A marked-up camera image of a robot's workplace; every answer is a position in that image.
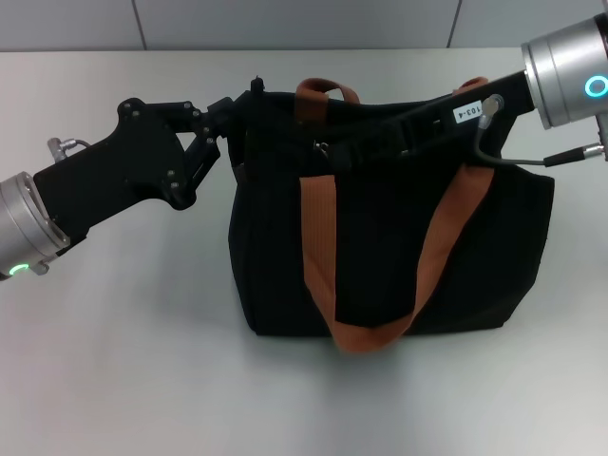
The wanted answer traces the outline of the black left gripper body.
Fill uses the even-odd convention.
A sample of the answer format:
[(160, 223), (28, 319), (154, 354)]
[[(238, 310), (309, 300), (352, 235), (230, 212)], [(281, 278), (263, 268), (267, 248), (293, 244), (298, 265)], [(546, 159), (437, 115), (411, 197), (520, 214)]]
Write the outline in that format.
[(129, 99), (119, 105), (118, 117), (107, 138), (33, 177), (51, 221), (71, 243), (142, 201), (162, 200), (175, 210), (196, 201), (197, 162), (178, 135), (199, 134), (203, 114), (187, 102)]

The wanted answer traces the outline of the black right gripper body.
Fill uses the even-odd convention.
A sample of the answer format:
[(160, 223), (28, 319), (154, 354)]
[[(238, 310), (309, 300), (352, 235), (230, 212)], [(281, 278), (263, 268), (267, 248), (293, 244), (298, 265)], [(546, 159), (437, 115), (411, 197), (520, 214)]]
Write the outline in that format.
[(503, 100), (481, 139), (484, 152), (499, 152), (518, 117), (534, 110), (528, 82), (519, 71), (497, 80), (475, 78), (450, 95), (428, 101), (405, 114), (399, 125), (408, 152), (428, 152), (448, 146), (473, 147), (482, 103), (492, 95)]

